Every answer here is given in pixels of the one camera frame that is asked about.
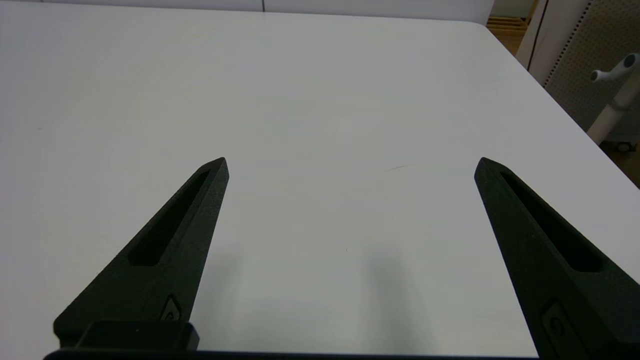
white stand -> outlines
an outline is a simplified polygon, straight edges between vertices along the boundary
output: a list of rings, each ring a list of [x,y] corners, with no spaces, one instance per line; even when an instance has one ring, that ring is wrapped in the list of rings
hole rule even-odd
[[[631,76],[622,85],[616,96],[605,106],[593,122],[587,135],[598,145],[609,135],[611,129],[628,111],[628,107],[640,92],[640,67],[636,66],[640,54],[627,55],[610,72],[596,70],[591,73],[593,82],[612,81],[631,72]]]

wheel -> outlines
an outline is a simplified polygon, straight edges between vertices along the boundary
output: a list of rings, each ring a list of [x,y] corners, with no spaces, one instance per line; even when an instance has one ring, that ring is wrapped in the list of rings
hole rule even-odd
[[[636,145],[630,142],[619,142],[616,145],[616,149],[620,152],[636,151]]]

screw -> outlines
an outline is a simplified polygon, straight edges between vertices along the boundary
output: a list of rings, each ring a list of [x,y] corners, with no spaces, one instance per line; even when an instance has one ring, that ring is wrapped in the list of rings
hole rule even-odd
[[[564,325],[560,319],[552,318],[549,327],[556,336],[564,335]]]

table surface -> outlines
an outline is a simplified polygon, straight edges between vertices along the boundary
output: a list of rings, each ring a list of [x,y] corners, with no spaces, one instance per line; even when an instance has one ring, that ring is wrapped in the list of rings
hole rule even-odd
[[[3,358],[220,156],[201,349],[535,355],[482,156],[640,279],[638,190],[480,25],[0,1]]]

perforated panel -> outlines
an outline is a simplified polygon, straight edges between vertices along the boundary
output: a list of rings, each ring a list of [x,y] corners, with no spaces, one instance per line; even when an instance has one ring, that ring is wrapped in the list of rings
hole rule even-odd
[[[594,0],[587,3],[543,86],[587,130],[626,77],[592,83],[593,70],[611,70],[625,55],[640,51],[640,1]],[[640,97],[607,140],[640,138]]]

